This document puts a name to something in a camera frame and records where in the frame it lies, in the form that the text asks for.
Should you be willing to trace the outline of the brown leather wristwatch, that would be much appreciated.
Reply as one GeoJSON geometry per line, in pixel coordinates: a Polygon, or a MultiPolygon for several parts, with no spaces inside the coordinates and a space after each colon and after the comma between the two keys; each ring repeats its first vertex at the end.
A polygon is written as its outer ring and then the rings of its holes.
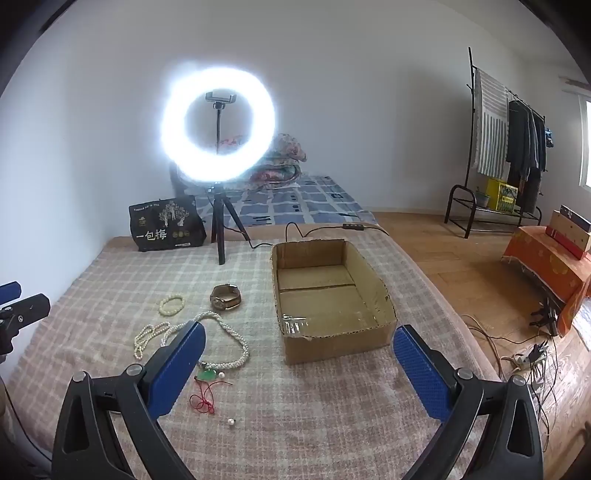
{"type": "Polygon", "coordinates": [[[236,285],[216,285],[209,295],[209,302],[216,311],[228,311],[242,304],[242,294],[236,285]]]}

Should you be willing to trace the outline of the white power strip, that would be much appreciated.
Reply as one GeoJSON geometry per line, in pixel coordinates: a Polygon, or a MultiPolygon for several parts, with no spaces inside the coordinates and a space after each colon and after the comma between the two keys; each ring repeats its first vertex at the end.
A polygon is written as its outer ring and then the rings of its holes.
{"type": "Polygon", "coordinates": [[[506,360],[509,361],[513,365],[513,368],[517,370],[529,370],[534,365],[539,364],[545,359],[545,352],[539,352],[534,350],[532,350],[528,354],[516,353],[510,357],[506,357],[506,360]]]}

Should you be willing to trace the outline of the small potted plant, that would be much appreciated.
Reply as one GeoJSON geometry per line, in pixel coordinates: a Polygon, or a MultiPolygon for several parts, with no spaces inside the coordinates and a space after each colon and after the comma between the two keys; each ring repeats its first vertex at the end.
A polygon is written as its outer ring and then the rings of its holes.
{"type": "Polygon", "coordinates": [[[477,206],[480,208],[487,209],[488,204],[489,204],[489,200],[490,200],[490,196],[487,195],[486,193],[482,192],[480,190],[480,188],[477,188],[474,195],[475,195],[475,200],[476,200],[477,206]]]}

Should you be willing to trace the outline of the folded floral quilt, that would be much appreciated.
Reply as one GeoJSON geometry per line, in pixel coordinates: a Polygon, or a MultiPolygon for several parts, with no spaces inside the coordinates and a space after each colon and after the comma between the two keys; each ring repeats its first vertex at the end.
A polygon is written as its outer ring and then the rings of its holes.
{"type": "Polygon", "coordinates": [[[287,133],[276,133],[270,148],[256,165],[224,183],[228,190],[280,188],[301,176],[301,163],[308,160],[301,143],[287,133]]]}

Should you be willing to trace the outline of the black tripod stand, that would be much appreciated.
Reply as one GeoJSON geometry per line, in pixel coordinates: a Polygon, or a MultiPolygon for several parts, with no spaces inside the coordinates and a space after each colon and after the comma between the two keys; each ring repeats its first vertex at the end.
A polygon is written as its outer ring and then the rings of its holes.
{"type": "Polygon", "coordinates": [[[211,187],[212,194],[212,218],[211,218],[211,243],[216,245],[218,264],[224,265],[226,262],[225,255],[225,240],[224,240],[224,214],[228,213],[231,219],[235,222],[238,228],[238,233],[242,235],[246,242],[250,241],[249,233],[247,233],[242,220],[238,217],[238,212],[235,206],[229,200],[228,194],[225,192],[221,183],[216,183],[211,187]]]}

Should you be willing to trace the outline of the black snack bag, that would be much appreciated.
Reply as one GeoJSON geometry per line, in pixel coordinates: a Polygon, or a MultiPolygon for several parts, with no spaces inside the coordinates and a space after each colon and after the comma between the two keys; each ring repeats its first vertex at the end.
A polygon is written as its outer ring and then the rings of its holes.
{"type": "Polygon", "coordinates": [[[131,237],[140,252],[204,245],[204,222],[193,196],[131,205],[128,213],[131,237]]]}

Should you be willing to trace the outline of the striped hanging towel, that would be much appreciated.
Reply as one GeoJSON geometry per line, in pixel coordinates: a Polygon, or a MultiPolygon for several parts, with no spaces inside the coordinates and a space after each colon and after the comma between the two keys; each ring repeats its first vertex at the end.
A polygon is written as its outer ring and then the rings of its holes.
{"type": "Polygon", "coordinates": [[[473,167],[481,175],[501,179],[509,143],[508,90],[479,68],[474,81],[473,167]]]}

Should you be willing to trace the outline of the yellow green box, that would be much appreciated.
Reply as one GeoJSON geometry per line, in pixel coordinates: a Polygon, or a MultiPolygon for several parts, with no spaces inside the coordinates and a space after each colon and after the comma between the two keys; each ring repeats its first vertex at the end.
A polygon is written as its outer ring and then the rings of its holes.
{"type": "Polygon", "coordinates": [[[502,213],[513,213],[519,190],[501,180],[489,178],[486,194],[490,196],[488,208],[502,213]]]}

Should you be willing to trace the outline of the phone holder clamp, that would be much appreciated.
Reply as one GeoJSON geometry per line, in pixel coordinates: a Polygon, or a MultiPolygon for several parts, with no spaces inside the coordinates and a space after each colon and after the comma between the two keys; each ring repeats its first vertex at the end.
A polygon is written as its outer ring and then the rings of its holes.
{"type": "Polygon", "coordinates": [[[216,111],[221,111],[225,108],[226,105],[230,105],[230,104],[235,103],[237,97],[238,96],[236,96],[235,94],[216,95],[212,91],[207,92],[207,94],[204,95],[205,101],[208,103],[211,103],[212,107],[216,111]]]}

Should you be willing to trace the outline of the pink plaid blanket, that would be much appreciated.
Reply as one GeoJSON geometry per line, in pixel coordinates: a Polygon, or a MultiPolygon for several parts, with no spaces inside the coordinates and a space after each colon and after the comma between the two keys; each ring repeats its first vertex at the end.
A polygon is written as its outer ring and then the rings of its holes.
{"type": "Polygon", "coordinates": [[[158,321],[165,296],[186,299],[183,320],[232,283],[242,305],[226,315],[249,344],[249,361],[214,387],[214,414],[189,405],[188,382],[161,418],[198,479],[399,479],[437,429],[387,348],[290,366],[277,326],[269,250],[242,243],[219,266],[214,249],[138,252],[115,240],[52,307],[9,378],[28,434],[53,443],[72,375],[117,375],[133,361],[134,337],[158,321]],[[229,427],[228,418],[235,419],[229,427]]]}

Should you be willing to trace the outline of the dark hanging clothes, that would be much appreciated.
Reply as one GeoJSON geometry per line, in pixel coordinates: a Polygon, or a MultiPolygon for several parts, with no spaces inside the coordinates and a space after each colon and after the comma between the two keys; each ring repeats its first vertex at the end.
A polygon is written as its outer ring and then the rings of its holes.
{"type": "Polygon", "coordinates": [[[516,204],[534,214],[547,168],[547,129],[542,116],[520,100],[509,103],[507,183],[518,189],[516,204]]]}

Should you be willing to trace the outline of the black clothes rack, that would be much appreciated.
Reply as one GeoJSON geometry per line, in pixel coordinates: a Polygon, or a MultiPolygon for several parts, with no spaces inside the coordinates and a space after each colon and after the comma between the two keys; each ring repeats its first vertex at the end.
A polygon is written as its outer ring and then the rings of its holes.
{"type": "Polygon", "coordinates": [[[546,117],[502,82],[470,63],[471,131],[464,180],[454,185],[445,223],[465,238],[505,233],[527,222],[541,225],[538,206],[547,150],[546,117]]]}

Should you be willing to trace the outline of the red and tan boxes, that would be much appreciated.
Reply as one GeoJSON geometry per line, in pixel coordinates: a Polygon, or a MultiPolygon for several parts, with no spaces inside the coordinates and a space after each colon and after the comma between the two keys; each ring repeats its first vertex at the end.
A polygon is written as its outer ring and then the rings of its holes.
{"type": "Polygon", "coordinates": [[[590,233],[558,210],[552,212],[545,233],[578,260],[590,251],[590,233]]]}

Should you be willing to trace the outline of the blue patterned bed sheet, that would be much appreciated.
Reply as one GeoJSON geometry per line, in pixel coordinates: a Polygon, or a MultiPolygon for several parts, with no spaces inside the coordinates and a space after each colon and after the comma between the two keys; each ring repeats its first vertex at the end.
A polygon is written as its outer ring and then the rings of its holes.
{"type": "Polygon", "coordinates": [[[304,174],[287,186],[225,192],[246,227],[377,222],[329,176],[304,174]]]}

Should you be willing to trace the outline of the open cardboard box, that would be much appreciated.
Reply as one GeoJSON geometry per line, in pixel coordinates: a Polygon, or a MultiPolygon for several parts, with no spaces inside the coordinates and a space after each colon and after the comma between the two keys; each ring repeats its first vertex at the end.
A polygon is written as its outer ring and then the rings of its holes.
{"type": "Polygon", "coordinates": [[[283,242],[271,250],[284,361],[297,365],[387,346],[396,309],[383,279],[345,239],[283,242]]]}

